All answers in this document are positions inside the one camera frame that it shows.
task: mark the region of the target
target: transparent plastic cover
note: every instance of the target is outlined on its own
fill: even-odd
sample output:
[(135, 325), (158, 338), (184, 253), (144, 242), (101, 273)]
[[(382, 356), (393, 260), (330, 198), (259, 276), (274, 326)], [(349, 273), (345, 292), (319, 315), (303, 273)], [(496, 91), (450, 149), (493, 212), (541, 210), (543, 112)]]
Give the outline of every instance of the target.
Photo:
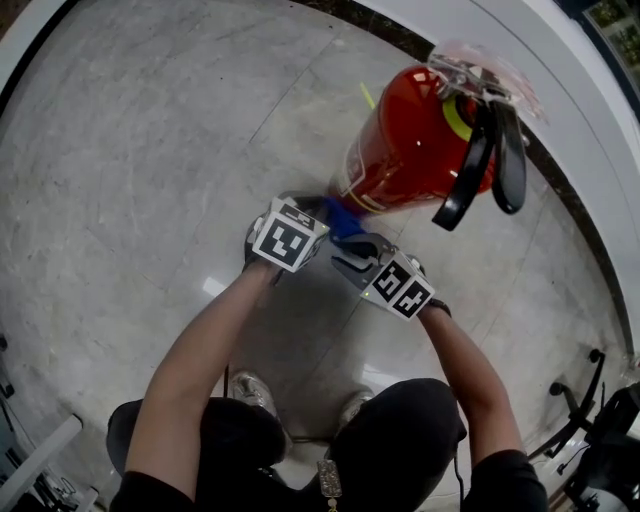
[(547, 121), (529, 79), (482, 45), (445, 41), (436, 46), (427, 67), (450, 87), (484, 101), (502, 101)]

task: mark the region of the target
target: black shirt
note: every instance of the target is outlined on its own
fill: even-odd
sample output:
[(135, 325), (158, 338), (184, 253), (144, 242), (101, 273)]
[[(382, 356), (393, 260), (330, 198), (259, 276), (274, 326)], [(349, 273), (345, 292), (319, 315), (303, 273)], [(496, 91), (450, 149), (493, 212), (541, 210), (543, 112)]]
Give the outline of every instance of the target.
[[(297, 495), (295, 491), (291, 491), (291, 500), (281, 494), (277, 498), (270, 499), (264, 492), (264, 489), (255, 490), (247, 488), (242, 497), (238, 500), (229, 501), (230, 503), (238, 503), (246, 501), (248, 495), (254, 495), (262, 502), (260, 508), (253, 508), (256, 505), (248, 505), (250, 508), (229, 507), (227, 499), (232, 498), (226, 496), (203, 496), (200, 493), (207, 491), (201, 490), (198, 486), (198, 498), (196, 503), (182, 494), (170, 485), (161, 482), (153, 477), (142, 473), (129, 472), (124, 475), (120, 491), (111, 504), (111, 512), (125, 512), (131, 510), (166, 510), (166, 511), (200, 511), (200, 510), (254, 510), (268, 509), (278, 510), (279, 512), (296, 510), (296, 512), (304, 512), (306, 510), (315, 510), (317, 507), (306, 507), (304, 503), (295, 501)], [(340, 510), (340, 500), (338, 499), (338, 511)], [(322, 506), (320, 510), (328, 510), (327, 506)], [(538, 481), (536, 473), (527, 461), (524, 453), (516, 450), (506, 450), (490, 455), (481, 461), (471, 474), (471, 490), (464, 500), (463, 512), (486, 512), (486, 511), (518, 511), (518, 512), (544, 512), (549, 510), (547, 494), (544, 487)]]

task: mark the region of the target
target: tile floor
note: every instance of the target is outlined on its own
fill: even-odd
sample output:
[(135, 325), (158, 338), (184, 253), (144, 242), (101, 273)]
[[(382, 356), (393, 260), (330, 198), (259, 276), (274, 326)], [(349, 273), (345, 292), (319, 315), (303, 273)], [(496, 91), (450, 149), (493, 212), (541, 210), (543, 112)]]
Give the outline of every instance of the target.
[[(47, 40), (0, 120), (0, 321), (31, 437), (69, 412), (85, 421), (59, 460), (77, 482), (114, 488), (110, 413), (143, 395), (209, 300), (205, 280), (238, 275), (246, 226), (271, 197), (324, 190), (369, 113), (360, 82), (378, 97), (411, 63), (282, 0), (85, 0)], [(548, 386), (562, 376), (584, 389), (589, 347), (606, 348), (605, 380), (618, 383), (623, 345), (605, 282), (533, 167), (514, 217), (490, 196), (454, 233), (432, 214), (369, 226), (422, 260), (504, 378), (534, 448), (566, 413)], [(234, 356), (270, 384), (294, 434), (330, 434), (359, 386), (442, 377), (421, 328), (360, 302), (330, 251), (285, 276)], [(292, 485), (321, 450), (294, 452), (282, 468)], [(461, 464), (468, 484), (466, 446)], [(543, 479), (554, 464), (539, 464)], [(425, 508), (455, 503), (457, 489), (448, 472)]]

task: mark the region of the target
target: fire extinguisher handle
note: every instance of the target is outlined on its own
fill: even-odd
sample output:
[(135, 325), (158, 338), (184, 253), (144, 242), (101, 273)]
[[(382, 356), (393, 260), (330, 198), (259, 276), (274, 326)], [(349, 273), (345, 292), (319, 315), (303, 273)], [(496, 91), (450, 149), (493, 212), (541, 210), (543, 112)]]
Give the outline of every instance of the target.
[(458, 177), (432, 219), (441, 228), (453, 231), (478, 193), (495, 145), (495, 135), (491, 110), (486, 105), (478, 105), (475, 126)]
[(493, 197), (503, 212), (514, 214), (524, 205), (527, 184), (520, 120), (512, 105), (498, 101), (490, 105), (496, 139)]

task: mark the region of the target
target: wheel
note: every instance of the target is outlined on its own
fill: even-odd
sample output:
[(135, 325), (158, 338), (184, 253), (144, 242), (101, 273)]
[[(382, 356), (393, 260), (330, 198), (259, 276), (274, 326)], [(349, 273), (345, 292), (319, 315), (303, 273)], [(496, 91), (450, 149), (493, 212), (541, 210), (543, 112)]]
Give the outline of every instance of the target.
[(561, 382), (554, 382), (549, 387), (549, 394), (551, 396), (560, 396), (562, 394), (562, 390), (564, 389), (564, 384)]
[(597, 348), (594, 348), (591, 352), (589, 352), (589, 361), (591, 361), (592, 363), (597, 363), (598, 361), (600, 361), (600, 358), (603, 355), (604, 354), (600, 352)]

